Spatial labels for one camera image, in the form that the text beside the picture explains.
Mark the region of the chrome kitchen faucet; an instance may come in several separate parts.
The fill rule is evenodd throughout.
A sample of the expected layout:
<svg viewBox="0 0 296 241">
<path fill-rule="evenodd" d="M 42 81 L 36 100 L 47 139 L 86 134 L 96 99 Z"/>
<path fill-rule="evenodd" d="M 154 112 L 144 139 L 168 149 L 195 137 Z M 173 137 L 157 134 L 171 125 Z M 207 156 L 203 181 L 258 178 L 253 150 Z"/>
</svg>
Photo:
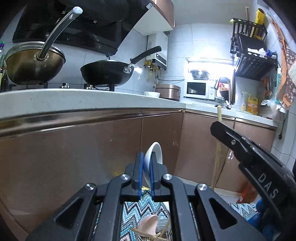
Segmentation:
<svg viewBox="0 0 296 241">
<path fill-rule="evenodd" d="M 214 89 L 219 91 L 221 97 L 224 98 L 226 108 L 231 109 L 231 84 L 227 77 L 219 78 L 214 86 Z"/>
</svg>

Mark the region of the zigzag patterned table mat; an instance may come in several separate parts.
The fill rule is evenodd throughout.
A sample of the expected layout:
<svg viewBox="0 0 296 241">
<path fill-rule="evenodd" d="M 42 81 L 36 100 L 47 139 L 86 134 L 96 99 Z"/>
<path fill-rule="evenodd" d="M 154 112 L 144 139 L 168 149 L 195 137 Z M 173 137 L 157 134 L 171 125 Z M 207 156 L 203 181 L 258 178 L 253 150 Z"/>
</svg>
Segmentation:
<svg viewBox="0 0 296 241">
<path fill-rule="evenodd" d="M 142 186 L 142 196 L 139 202 L 124 202 L 120 240 L 150 240 L 132 232 L 130 228 L 136 228 L 138 221 L 148 210 L 156 210 L 156 203 L 158 202 L 152 200 L 151 189 L 144 186 Z M 229 205 L 247 221 L 257 213 L 254 203 L 230 203 Z"/>
</svg>

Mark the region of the pink plastic spoon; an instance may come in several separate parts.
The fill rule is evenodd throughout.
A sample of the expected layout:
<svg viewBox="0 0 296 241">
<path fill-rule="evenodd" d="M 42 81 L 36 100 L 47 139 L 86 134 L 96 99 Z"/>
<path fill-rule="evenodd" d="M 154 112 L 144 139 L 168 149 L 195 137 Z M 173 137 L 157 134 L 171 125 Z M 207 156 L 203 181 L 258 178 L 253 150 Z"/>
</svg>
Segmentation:
<svg viewBox="0 0 296 241">
<path fill-rule="evenodd" d="M 149 215 L 143 218 L 138 225 L 138 228 L 131 227 L 130 230 L 136 232 L 142 237 L 156 238 L 156 227 L 159 218 L 157 215 Z"/>
</svg>

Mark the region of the yellow detergent bottle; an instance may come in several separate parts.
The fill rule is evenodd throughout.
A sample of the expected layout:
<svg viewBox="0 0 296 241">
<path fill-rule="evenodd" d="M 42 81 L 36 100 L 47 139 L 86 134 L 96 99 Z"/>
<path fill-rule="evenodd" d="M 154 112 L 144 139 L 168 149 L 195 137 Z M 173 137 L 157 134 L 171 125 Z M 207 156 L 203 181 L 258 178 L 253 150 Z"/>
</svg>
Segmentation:
<svg viewBox="0 0 296 241">
<path fill-rule="evenodd" d="M 246 111 L 250 114 L 258 114 L 258 99 L 256 97 L 248 96 Z"/>
</svg>

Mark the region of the orange patterned hanging cloth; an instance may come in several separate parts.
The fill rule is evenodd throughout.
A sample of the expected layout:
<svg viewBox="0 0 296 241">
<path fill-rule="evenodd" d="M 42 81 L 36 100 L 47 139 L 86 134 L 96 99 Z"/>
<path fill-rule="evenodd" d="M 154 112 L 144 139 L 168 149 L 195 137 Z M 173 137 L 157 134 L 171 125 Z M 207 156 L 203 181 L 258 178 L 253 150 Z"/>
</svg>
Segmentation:
<svg viewBox="0 0 296 241">
<path fill-rule="evenodd" d="M 281 74 L 276 98 L 285 109 L 295 101 L 295 52 L 290 49 L 278 24 L 271 19 L 276 29 L 281 51 Z"/>
</svg>

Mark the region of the white bowl on counter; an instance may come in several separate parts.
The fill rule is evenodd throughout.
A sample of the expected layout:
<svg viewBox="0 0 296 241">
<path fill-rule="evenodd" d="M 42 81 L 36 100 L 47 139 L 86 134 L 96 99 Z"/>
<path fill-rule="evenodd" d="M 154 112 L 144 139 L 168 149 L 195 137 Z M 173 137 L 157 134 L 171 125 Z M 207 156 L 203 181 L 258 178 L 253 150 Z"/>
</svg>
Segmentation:
<svg viewBox="0 0 296 241">
<path fill-rule="evenodd" d="M 160 97 L 160 93 L 159 92 L 154 92 L 154 91 L 145 91 L 144 92 L 144 96 L 153 97 L 153 98 L 159 98 Z"/>
</svg>

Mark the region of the brown rice cooker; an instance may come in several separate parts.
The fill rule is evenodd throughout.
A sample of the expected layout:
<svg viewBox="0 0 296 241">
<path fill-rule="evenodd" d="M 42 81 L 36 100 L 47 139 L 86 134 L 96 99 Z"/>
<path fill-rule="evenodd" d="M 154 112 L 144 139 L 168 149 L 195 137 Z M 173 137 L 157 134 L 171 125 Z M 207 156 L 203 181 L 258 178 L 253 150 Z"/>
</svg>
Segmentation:
<svg viewBox="0 0 296 241">
<path fill-rule="evenodd" d="M 180 101 L 181 88 L 173 84 L 157 84 L 155 91 L 159 93 L 160 98 Z"/>
</svg>

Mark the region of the black wok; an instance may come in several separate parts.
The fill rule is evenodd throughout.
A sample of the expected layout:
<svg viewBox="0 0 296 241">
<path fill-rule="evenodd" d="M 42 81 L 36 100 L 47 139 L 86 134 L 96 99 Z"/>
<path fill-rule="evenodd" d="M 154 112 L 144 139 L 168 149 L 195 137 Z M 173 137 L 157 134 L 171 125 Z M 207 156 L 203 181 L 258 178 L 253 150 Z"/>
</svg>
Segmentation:
<svg viewBox="0 0 296 241">
<path fill-rule="evenodd" d="M 161 46 L 153 47 L 138 56 L 131 58 L 130 63 L 115 60 L 99 60 L 88 63 L 80 68 L 85 82 L 92 86 L 109 87 L 125 84 L 132 76 L 134 65 L 145 57 L 160 52 Z"/>
</svg>

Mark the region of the white microwave oven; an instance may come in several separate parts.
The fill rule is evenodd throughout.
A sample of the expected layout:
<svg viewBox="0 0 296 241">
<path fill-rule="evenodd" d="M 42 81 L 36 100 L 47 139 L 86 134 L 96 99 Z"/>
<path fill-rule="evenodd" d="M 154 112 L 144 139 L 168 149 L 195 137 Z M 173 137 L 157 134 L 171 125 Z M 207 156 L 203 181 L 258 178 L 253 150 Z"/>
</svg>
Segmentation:
<svg viewBox="0 0 296 241">
<path fill-rule="evenodd" d="M 186 80 L 184 88 L 184 97 L 214 100 L 214 85 L 214 80 Z"/>
</svg>

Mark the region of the brass coloured wok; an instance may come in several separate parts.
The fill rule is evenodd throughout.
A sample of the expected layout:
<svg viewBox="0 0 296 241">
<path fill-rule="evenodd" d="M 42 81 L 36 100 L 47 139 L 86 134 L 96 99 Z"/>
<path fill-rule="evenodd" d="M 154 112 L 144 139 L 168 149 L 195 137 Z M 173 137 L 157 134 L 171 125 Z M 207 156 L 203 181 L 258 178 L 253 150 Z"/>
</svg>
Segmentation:
<svg viewBox="0 0 296 241">
<path fill-rule="evenodd" d="M 47 83 L 62 69 L 66 57 L 53 46 L 55 40 L 83 9 L 75 6 L 60 20 L 46 41 L 29 41 L 11 47 L 5 55 L 7 75 L 16 85 Z"/>
</svg>

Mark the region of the black range hood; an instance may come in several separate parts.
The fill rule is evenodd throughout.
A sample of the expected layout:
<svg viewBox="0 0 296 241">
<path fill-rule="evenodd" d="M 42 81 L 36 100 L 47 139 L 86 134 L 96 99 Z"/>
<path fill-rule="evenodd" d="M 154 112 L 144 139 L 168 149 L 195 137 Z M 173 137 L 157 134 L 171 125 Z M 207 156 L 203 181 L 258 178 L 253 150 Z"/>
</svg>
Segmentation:
<svg viewBox="0 0 296 241">
<path fill-rule="evenodd" d="M 122 41 L 145 15 L 151 1 L 28 1 L 13 42 L 44 42 L 74 7 L 83 12 L 56 39 L 69 45 L 115 55 Z"/>
</svg>

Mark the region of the black wall rack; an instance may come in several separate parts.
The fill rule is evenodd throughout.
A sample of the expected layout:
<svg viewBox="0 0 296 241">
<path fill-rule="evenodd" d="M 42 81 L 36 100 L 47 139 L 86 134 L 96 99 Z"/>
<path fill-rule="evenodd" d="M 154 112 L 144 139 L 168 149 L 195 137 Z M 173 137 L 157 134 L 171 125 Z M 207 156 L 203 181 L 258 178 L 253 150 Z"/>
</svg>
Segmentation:
<svg viewBox="0 0 296 241">
<path fill-rule="evenodd" d="M 267 49 L 265 26 L 237 18 L 232 18 L 230 23 L 233 24 L 230 53 L 238 58 L 236 76 L 259 81 L 276 70 L 278 55 Z"/>
</svg>

